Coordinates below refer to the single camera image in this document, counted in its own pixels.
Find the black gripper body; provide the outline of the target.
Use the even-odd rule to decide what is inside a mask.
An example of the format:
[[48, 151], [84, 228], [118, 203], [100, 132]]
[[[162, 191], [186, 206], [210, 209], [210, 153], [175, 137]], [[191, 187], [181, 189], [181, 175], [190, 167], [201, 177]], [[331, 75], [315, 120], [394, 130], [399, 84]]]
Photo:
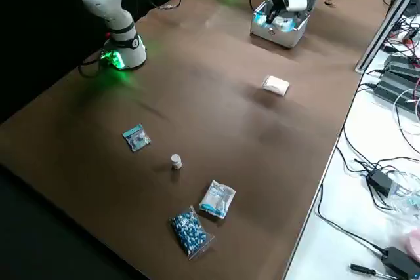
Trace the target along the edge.
[[278, 15], [287, 11], [284, 0], [271, 0], [270, 14]]

